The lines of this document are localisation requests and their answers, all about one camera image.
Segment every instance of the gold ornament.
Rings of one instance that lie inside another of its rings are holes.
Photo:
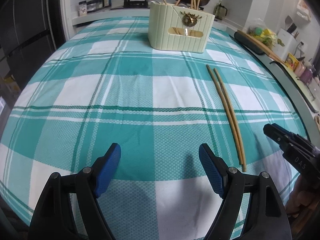
[[[186,13],[186,12],[181,12],[183,14],[183,18],[182,18],[182,23],[183,25],[187,26],[187,27],[193,27],[197,24],[198,19],[201,19],[201,17],[196,16],[195,14],[191,14],[191,13]]]

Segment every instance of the metal screw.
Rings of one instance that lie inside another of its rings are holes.
[[[55,178],[57,178],[58,176],[59,176],[59,173],[58,173],[58,172],[54,172],[54,173],[51,174],[50,177],[51,177],[52,179],[55,179]]]
[[[229,171],[231,172],[231,173],[237,173],[237,169],[235,168],[235,167],[230,167],[229,168]]]
[[[267,173],[265,171],[261,172],[261,176],[266,178],[266,179],[270,177],[269,173]]]
[[[84,167],[84,168],[82,169],[82,171],[83,171],[84,173],[89,173],[89,172],[91,171],[91,167]]]

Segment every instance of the blue gripper pad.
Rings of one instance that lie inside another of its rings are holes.
[[[227,172],[206,143],[199,147],[199,159],[213,191],[221,198],[225,198],[228,183]]]
[[[93,194],[99,198],[104,193],[116,172],[121,157],[121,147],[113,143],[103,157],[99,157],[92,165],[92,176],[96,179],[96,187]]]

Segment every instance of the stove burner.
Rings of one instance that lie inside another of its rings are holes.
[[[148,7],[148,0],[124,0],[123,6],[113,7],[111,8],[111,10],[127,9],[127,8],[150,9],[150,7]]]
[[[123,8],[148,8],[146,0],[124,0]]]

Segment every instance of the plaid tablecloth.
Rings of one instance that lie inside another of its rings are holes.
[[[0,144],[0,193],[27,224],[52,172],[78,172],[117,142],[119,167],[99,198],[115,237],[203,238],[221,199],[205,176],[199,145],[207,143],[227,165],[241,169],[206,64],[218,68],[226,84],[248,173],[268,171],[287,200],[297,172],[262,128],[276,122],[306,134],[274,78],[214,28],[202,54],[154,50],[147,32],[144,17],[96,21],[59,48],[23,90]],[[233,237],[240,234],[248,198]]]

